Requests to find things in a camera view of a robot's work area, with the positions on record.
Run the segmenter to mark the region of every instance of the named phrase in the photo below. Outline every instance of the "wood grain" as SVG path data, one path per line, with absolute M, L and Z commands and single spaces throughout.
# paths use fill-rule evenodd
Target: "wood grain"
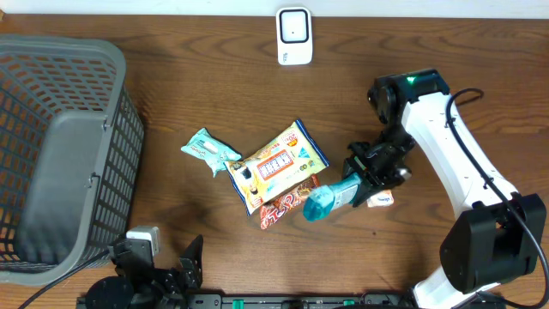
M 126 85 L 147 126 L 131 226 L 160 227 L 157 266 L 204 235 L 204 288 L 227 294 L 362 294 L 405 289 L 439 264 L 453 224 L 449 200 L 419 148 L 413 177 L 387 209 L 340 209 L 314 224 L 295 211 L 268 231 L 221 173 L 179 148 L 200 128 L 244 156 L 302 118 L 339 179 L 347 145 L 382 129 L 366 103 L 377 76 L 428 67 L 454 89 L 486 97 L 462 116 L 494 165 L 523 193 L 549 201 L 549 21 L 316 18 L 310 65 L 276 61 L 274 18 L 6 15 L 2 33 L 106 39 L 124 53 Z M 549 250 L 549 236 L 543 238 Z M 112 267 L 85 270 L 35 307 L 73 308 L 75 297 Z M 533 303 L 540 268 L 505 285 L 506 297 Z M 37 288 L 0 286 L 0 307 L 15 308 Z

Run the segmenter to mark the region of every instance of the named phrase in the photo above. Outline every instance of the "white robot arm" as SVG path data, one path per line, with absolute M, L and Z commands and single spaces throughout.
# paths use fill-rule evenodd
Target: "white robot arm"
M 459 306 L 478 291 L 531 273 L 538 251 L 507 207 L 512 204 L 519 209 L 539 244 L 545 205 L 535 194 L 522 197 L 488 160 L 455 105 L 447 110 L 451 96 L 438 72 L 422 70 L 377 78 L 368 97 L 380 121 L 387 126 L 372 145 L 350 146 L 353 156 L 346 160 L 343 177 L 357 173 L 366 183 L 358 189 L 353 206 L 380 189 L 395 187 L 408 179 L 410 171 L 404 165 L 404 156 L 417 143 L 441 179 L 456 218 L 441 245 L 442 266 L 413 288 L 418 307 Z M 480 175 L 456 140 L 447 111 L 463 146 L 488 177 Z M 502 195 L 490 188 L 494 185 L 510 201 L 507 206 L 502 203 Z
M 435 172 L 442 181 L 454 208 L 457 219 L 464 210 L 472 208 L 478 201 L 484 205 L 500 203 L 496 194 L 485 186 L 473 164 L 457 144 L 446 124 L 445 107 L 450 95 L 440 92 L 419 97 L 418 102 L 407 103 L 402 115 L 404 130 L 418 143 Z M 462 140 L 474 155 L 482 168 L 493 177 L 493 183 L 510 200 L 516 188 L 498 172 L 488 160 L 479 144 L 465 126 L 455 105 L 451 109 Z M 498 283 L 486 285 L 481 290 L 497 286 Z M 421 308 L 451 308 L 467 300 L 473 293 L 464 294 L 456 290 L 444 274 L 441 267 L 425 281 L 418 283 L 414 289 L 414 298 Z

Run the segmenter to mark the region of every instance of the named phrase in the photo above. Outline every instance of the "white plug-in device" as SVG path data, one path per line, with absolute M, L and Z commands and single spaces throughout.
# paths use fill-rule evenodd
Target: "white plug-in device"
M 311 12 L 303 7 L 276 12 L 278 63 L 308 64 L 312 60 Z
M 143 239 L 150 241 L 153 257 L 160 252 L 160 229 L 158 227 L 134 227 L 126 232 L 126 238 Z

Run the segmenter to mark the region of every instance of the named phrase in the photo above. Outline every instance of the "teal plastic bottle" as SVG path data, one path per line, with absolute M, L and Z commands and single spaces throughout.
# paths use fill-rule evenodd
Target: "teal plastic bottle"
M 307 198 L 303 215 L 307 221 L 324 219 L 333 210 L 352 203 L 360 187 L 360 176 L 352 173 L 346 179 L 333 184 L 321 185 Z

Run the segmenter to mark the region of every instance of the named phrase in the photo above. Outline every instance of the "gray plastic basket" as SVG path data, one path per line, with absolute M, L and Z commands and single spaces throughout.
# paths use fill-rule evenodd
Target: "gray plastic basket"
M 125 231 L 143 141 L 125 71 L 105 41 L 0 36 L 0 282 L 51 282 Z

